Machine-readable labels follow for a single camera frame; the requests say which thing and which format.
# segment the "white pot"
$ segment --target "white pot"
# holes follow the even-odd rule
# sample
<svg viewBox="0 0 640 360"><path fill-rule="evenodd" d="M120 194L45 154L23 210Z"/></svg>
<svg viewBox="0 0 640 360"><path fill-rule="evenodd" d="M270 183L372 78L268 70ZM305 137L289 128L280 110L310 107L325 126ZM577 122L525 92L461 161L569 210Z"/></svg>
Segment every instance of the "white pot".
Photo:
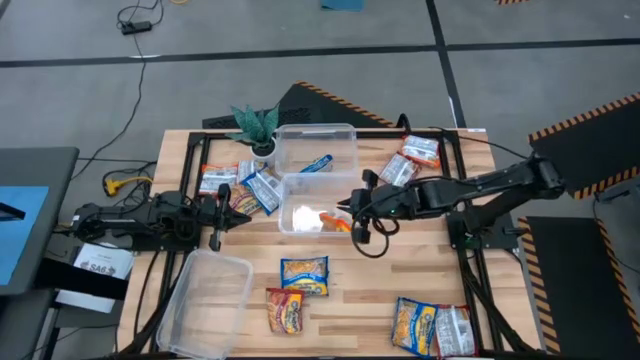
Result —
<svg viewBox="0 0 640 360"><path fill-rule="evenodd" d="M272 169L274 169L276 166L276 151L278 150L278 141L276 141L276 139L273 139L273 142L276 144L276 146L273 147L273 151L271 151L271 154L267 156L256 155L256 153L253 152L253 147L250 147L253 159L256 161L266 162L267 165Z"/></svg>

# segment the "clear plastic container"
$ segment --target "clear plastic container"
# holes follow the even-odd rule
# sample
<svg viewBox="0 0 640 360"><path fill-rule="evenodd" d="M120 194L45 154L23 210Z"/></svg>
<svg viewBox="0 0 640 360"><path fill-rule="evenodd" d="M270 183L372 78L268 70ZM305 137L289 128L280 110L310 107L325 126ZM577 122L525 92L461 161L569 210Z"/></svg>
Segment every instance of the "clear plastic container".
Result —
<svg viewBox="0 0 640 360"><path fill-rule="evenodd" d="M251 293L250 262L193 251L156 334L162 350L198 359L229 356Z"/></svg>
<svg viewBox="0 0 640 360"><path fill-rule="evenodd" d="M287 174L282 178L278 227L289 235L349 236L345 232L322 231L320 213L339 215L351 225L351 214L336 206L338 201L350 198L354 189L363 187L364 182L352 174Z"/></svg>
<svg viewBox="0 0 640 360"><path fill-rule="evenodd" d="M333 173L358 171L356 129L349 124L284 125L276 130L276 173L299 173L325 155L333 157Z"/></svg>

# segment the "artificial plant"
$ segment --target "artificial plant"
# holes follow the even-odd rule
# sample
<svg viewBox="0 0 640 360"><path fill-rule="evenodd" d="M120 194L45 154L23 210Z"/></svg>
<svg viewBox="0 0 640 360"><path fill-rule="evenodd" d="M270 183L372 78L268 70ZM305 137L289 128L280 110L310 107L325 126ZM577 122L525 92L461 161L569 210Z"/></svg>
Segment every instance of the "artificial plant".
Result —
<svg viewBox="0 0 640 360"><path fill-rule="evenodd" d="M242 132L228 133L227 137L235 141L249 143L254 150L265 151L274 146L272 136L278 127L278 105L267 115L264 114L264 110L256 114L249 105L247 105L245 112L234 106L231 107L231 111Z"/></svg>

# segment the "wooden table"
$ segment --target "wooden table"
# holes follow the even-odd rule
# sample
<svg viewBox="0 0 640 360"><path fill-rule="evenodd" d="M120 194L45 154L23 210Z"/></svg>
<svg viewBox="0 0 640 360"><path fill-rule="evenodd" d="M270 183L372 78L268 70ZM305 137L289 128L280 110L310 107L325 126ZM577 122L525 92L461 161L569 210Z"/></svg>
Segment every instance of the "wooden table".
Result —
<svg viewBox="0 0 640 360"><path fill-rule="evenodd" d="M188 130L165 132L152 194L178 189L188 134ZM460 130L460 134L487 139L483 132ZM398 139L359 140L361 170L368 168L379 172L400 144L401 140ZM462 140L461 147L467 176L494 170L488 145ZM215 164L250 159L245 146L227 140L213 141L209 155L210 162ZM197 161L194 161L189 193L194 191L196 166ZM436 170L423 170L419 176L439 173ZM404 350L391 346L389 340L398 296L439 304L465 303L457 256L449 246L442 217L401 222L401 231L391 238L389 252L380 259L363 257L349 240L286 236L278 230L277 220L277 212L270 217L260 212L253 216L251 223L233 229L222 237L221 254L246 259L254 267L253 291L245 312L244 327L232 356L408 355ZM211 231L203 234L202 248L208 248ZM382 245L382 236L376 234L372 235L371 245L365 249L376 253ZM305 300L304 332L301 336L271 334L267 322L265 288L280 287L280 259L324 255L330 258L330 296ZM485 251L485 256L497 307L528 344L539 347L520 265L502 250ZM151 257L151 253L143 253L135 260L118 329L121 347L132 340L140 290ZM164 259L165 254L160 254L152 269L142 302L140 328L156 307ZM178 259L174 274L180 263ZM490 348L491 335L486 316L480 304L478 309L484 345Z"/></svg>

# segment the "power adapter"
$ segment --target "power adapter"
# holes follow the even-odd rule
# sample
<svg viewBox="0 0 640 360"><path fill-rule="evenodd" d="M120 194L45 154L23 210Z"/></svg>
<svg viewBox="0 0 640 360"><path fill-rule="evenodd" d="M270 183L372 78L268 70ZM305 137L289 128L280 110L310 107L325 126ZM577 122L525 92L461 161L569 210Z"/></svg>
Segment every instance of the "power adapter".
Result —
<svg viewBox="0 0 640 360"><path fill-rule="evenodd" d="M137 34L145 31L150 31L153 25L151 25L150 21L140 21L140 22L122 22L122 27L120 30L122 31L122 35L131 35Z"/></svg>

